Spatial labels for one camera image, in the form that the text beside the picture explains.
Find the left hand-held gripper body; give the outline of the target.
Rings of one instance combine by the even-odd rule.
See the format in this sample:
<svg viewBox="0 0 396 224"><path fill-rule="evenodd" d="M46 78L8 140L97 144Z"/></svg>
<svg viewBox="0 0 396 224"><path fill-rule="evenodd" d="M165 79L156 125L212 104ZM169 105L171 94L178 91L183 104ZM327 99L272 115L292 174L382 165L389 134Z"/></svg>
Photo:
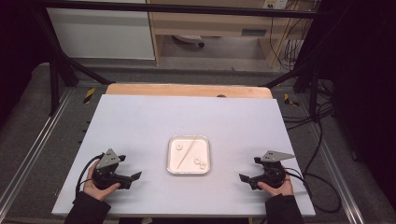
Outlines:
<svg viewBox="0 0 396 224"><path fill-rule="evenodd" d="M94 185L98 189L106 189L116 183L120 183L119 189L129 189L131 187L129 176L116 174L119 163L119 156L112 148L103 154L92 175Z"/></svg>

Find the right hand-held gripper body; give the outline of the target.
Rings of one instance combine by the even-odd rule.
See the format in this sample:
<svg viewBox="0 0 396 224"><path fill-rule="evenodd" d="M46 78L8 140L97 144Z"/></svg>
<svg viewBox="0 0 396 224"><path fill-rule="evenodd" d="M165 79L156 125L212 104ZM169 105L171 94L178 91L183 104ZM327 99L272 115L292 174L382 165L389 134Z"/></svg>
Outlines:
<svg viewBox="0 0 396 224"><path fill-rule="evenodd" d="M249 185L252 189L258 189L258 183L264 182L272 188L279 188L285 179L286 173L281 164L283 160L292 159L293 155L283 152L268 150L262 157L262 175L249 178Z"/></svg>

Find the square metal tray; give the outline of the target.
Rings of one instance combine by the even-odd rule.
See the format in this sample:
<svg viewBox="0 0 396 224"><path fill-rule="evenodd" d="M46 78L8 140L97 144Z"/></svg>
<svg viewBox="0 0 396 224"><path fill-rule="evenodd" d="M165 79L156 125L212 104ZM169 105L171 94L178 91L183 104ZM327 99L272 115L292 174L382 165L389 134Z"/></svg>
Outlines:
<svg viewBox="0 0 396 224"><path fill-rule="evenodd" d="M196 141L187 158L180 165L181 159L191 144ZM172 175L205 175L210 171L210 145L203 135L175 135L168 142L167 170Z"/></svg>

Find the thin wooden skewer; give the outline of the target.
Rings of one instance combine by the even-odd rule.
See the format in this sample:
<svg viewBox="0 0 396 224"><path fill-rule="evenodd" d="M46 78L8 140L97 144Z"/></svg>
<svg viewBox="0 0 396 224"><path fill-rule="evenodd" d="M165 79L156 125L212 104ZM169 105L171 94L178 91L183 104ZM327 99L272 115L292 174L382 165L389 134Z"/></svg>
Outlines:
<svg viewBox="0 0 396 224"><path fill-rule="evenodd" d="M179 165L177 166L177 169L179 169L180 165L181 165L181 164L183 163L183 161L187 158L187 156L188 156L188 154L190 153L190 151L191 151L191 149L192 149L192 147L193 147L195 141L196 141L196 138L193 138L193 139L191 140L191 144L190 144L189 148L187 149L186 153L184 154L183 158L181 159Z"/></svg>

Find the person's right hand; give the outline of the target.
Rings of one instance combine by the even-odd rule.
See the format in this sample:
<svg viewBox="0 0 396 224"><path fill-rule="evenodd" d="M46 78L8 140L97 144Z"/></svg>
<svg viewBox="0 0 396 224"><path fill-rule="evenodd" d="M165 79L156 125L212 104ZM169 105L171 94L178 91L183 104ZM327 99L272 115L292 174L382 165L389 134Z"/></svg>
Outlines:
<svg viewBox="0 0 396 224"><path fill-rule="evenodd" d="M290 176L286 175L283 184L279 188L272 188L264 182L259 182L258 186L268 192L272 197L277 195L290 196L293 194L293 186L290 181Z"/></svg>

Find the person's left hand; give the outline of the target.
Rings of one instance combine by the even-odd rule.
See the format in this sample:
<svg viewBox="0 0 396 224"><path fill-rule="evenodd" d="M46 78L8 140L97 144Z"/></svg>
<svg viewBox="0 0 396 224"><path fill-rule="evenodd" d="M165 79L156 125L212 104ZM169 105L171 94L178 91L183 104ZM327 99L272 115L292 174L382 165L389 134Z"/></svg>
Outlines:
<svg viewBox="0 0 396 224"><path fill-rule="evenodd" d="M99 160L96 160L93 163L93 165L89 168L88 174L87 174L87 180L83 186L83 192L90 195L94 199L103 202L107 196L112 194L116 189L118 189L120 187L120 183L113 184L106 189L98 189L94 185L94 182L92 180L92 175L93 175L98 163L99 163Z"/></svg>

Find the yellow black tape strip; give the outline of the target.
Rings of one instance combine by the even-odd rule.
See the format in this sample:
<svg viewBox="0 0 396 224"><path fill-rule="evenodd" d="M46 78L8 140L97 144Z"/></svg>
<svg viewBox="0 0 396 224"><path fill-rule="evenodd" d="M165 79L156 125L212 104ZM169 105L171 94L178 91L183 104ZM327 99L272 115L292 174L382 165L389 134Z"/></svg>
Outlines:
<svg viewBox="0 0 396 224"><path fill-rule="evenodd" d="M300 106L298 102L293 102L287 93L284 93L284 103L286 105Z"/></svg>
<svg viewBox="0 0 396 224"><path fill-rule="evenodd" d="M84 97L84 100L83 100L83 104L84 104L84 105L86 105L86 104L88 104L88 103L90 102L90 100L91 100L91 98L92 98L92 96L93 96L95 90L96 90L96 88L90 88L90 89L87 91L87 93L86 93L86 95L85 95L85 97Z"/></svg>

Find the wooden table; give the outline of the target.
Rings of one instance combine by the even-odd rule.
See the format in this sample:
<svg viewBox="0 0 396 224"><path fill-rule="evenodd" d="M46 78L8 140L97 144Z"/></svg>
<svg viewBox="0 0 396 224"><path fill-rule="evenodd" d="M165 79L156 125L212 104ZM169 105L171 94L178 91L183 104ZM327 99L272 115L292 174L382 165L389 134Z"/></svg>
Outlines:
<svg viewBox="0 0 396 224"><path fill-rule="evenodd" d="M272 99L268 88L246 86L113 83L106 94Z"/></svg>

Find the white cabinet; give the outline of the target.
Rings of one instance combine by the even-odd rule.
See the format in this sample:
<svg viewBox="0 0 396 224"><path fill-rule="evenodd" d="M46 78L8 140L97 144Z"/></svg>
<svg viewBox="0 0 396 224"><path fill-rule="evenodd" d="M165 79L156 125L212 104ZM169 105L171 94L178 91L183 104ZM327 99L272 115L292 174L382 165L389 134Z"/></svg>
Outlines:
<svg viewBox="0 0 396 224"><path fill-rule="evenodd" d="M155 58L147 12L49 8L63 51L73 58Z"/></svg>

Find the dark curtain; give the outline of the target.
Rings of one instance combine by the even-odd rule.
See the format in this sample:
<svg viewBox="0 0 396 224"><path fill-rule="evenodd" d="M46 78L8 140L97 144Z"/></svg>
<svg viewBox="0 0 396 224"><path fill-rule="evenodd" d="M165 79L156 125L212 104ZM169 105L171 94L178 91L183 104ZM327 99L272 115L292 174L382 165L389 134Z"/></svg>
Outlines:
<svg viewBox="0 0 396 224"><path fill-rule="evenodd" d="M352 146L396 210L396 0L353 0L323 62Z"/></svg>
<svg viewBox="0 0 396 224"><path fill-rule="evenodd" d="M33 70L49 60L27 0L0 0L0 127L21 99Z"/></svg>

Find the chair base with caster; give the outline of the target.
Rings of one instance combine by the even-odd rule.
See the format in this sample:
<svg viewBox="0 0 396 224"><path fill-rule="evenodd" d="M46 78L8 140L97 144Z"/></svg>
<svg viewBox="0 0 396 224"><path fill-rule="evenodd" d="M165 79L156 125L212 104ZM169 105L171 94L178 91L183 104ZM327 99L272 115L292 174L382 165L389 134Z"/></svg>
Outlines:
<svg viewBox="0 0 396 224"><path fill-rule="evenodd" d="M203 39L198 35L174 35L174 38L185 43L195 44L199 48L205 46Z"/></svg>

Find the light wooden desk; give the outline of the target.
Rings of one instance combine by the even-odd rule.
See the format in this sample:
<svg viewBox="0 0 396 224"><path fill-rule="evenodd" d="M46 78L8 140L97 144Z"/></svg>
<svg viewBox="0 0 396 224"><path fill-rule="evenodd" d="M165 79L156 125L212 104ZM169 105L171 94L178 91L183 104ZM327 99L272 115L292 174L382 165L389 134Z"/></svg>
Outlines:
<svg viewBox="0 0 396 224"><path fill-rule="evenodd" d="M263 8L264 0L147 0L150 4L169 4L210 7ZM309 0L288 0L284 9L307 11ZM149 14L151 31L161 35L199 35L253 37L259 40L263 55L270 68L277 64L281 47L287 39L303 38L303 30L295 25L297 20L250 16L155 13Z"/></svg>

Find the white power strip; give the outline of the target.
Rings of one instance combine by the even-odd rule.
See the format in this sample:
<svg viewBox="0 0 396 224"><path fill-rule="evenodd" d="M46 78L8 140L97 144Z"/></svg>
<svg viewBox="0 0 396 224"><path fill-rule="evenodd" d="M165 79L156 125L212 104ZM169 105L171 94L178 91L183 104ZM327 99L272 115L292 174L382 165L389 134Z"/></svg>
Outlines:
<svg viewBox="0 0 396 224"><path fill-rule="evenodd" d="M264 0L263 8L268 9L284 9L288 0Z"/></svg>

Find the aluminium floor rail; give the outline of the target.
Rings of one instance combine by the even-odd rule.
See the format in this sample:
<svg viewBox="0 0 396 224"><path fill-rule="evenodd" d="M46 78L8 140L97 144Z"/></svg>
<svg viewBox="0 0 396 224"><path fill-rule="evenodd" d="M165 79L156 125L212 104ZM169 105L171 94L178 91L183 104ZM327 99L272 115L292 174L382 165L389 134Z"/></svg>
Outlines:
<svg viewBox="0 0 396 224"><path fill-rule="evenodd" d="M320 153L330 179L340 196L349 223L364 224L364 218L361 214L361 210L357 206L348 184L330 151L330 148L324 138L324 133L316 123L311 123L310 127L314 136L318 140L318 152Z"/></svg>
<svg viewBox="0 0 396 224"><path fill-rule="evenodd" d="M46 145L53 129L55 128L59 118L64 112L69 99L74 92L73 88L67 88L60 101L58 108L54 111L54 114L49 116L47 119L44 127L41 129L38 137L35 139L33 145L30 147L27 155L25 156L24 160L22 161L19 169L17 170L16 174L11 179L10 183L8 184L5 192L0 197L0 220L4 219L7 215L8 210L10 209L11 205L15 201L21 187L26 180L27 176L29 175L32 167L35 164L38 156L40 155L43 147Z"/></svg>

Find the black metal frame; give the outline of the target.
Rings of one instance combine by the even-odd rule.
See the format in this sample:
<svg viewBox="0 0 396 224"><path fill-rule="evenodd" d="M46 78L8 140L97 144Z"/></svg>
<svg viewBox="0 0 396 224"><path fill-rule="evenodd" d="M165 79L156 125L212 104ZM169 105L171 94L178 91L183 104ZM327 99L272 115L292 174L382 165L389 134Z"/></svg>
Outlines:
<svg viewBox="0 0 396 224"><path fill-rule="evenodd" d="M101 84L112 84L95 74L84 65L71 59L64 53L55 32L51 29L51 23L46 22L43 11L49 8L66 9L86 9L86 10L107 10L107 11L136 11L155 13L178 13L178 14L208 14L227 16L250 16L268 18L294 18L294 19L328 19L334 13L332 11L297 11L285 9L253 9L246 7L210 7L210 6L186 6L169 4L140 4L140 3L117 3L117 2L97 2L97 1L72 1L72 0L33 0L27 6L32 11L37 26L46 37L46 41L53 52L50 61L50 84L51 84L51 111L53 114L59 103L59 87L57 75L60 74L67 86L76 86L78 79L72 68L77 68L88 77L93 78Z"/></svg>

